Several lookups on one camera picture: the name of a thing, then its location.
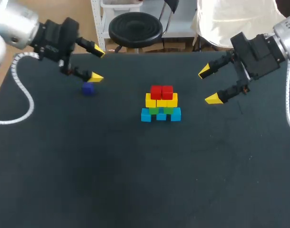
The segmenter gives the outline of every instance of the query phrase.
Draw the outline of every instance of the green block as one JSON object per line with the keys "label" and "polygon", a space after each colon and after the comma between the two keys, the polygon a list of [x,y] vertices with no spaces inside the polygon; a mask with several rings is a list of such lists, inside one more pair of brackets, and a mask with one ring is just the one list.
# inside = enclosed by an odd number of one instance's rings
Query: green block
{"label": "green block", "polygon": [[149,108],[149,114],[150,115],[158,115],[159,114],[159,108]]}
{"label": "green block", "polygon": [[164,108],[164,114],[172,115],[174,113],[174,108]]}

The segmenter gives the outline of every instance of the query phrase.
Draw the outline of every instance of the white bin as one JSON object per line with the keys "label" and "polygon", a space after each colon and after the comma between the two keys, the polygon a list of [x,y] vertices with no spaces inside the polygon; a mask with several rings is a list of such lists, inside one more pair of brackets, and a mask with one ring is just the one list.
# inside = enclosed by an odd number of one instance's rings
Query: white bin
{"label": "white bin", "polygon": [[111,21],[116,16],[128,13],[128,12],[140,12],[140,7],[143,5],[143,2],[139,4],[127,4],[127,5],[106,5],[104,0],[101,0],[101,7],[104,10],[104,16],[108,21]]}

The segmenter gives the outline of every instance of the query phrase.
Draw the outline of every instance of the block tower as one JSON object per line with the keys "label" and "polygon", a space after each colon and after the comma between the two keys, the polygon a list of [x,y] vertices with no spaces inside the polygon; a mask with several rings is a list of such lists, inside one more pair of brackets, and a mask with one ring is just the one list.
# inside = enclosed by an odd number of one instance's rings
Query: block tower
{"label": "block tower", "polygon": [[152,116],[158,121],[166,121],[170,115],[171,121],[181,121],[181,108],[178,107],[178,94],[170,85],[151,86],[150,93],[146,94],[146,108],[142,109],[141,121],[151,122]]}

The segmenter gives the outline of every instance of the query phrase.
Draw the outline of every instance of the stool seat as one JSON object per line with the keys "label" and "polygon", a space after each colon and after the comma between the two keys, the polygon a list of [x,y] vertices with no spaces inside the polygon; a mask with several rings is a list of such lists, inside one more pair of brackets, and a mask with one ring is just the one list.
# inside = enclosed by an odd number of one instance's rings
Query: stool seat
{"label": "stool seat", "polygon": [[123,13],[109,24],[110,38],[120,46],[144,48],[162,38],[163,26],[154,16],[142,12]]}

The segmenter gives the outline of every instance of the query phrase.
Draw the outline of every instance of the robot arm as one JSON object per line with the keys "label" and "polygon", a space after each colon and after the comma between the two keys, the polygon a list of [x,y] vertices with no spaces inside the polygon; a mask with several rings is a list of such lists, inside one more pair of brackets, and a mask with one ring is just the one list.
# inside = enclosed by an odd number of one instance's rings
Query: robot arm
{"label": "robot arm", "polygon": [[43,24],[35,12],[14,0],[0,0],[0,63],[6,53],[6,44],[21,50],[31,46],[39,54],[39,60],[48,58],[61,63],[60,71],[63,74],[73,74],[85,82],[98,81],[101,76],[94,72],[80,71],[70,63],[75,45],[97,57],[105,55],[94,42],[79,37],[78,30],[79,23],[71,18],[66,18],[62,24],[51,20]]}
{"label": "robot arm", "polygon": [[247,94],[252,80],[258,80],[278,69],[281,62],[290,60],[290,17],[275,25],[273,30],[272,36],[261,34],[252,40],[247,40],[243,33],[234,36],[231,38],[233,50],[205,66],[199,73],[201,79],[228,63],[233,63],[238,76],[236,85],[206,98],[208,104],[224,104],[240,93]]}

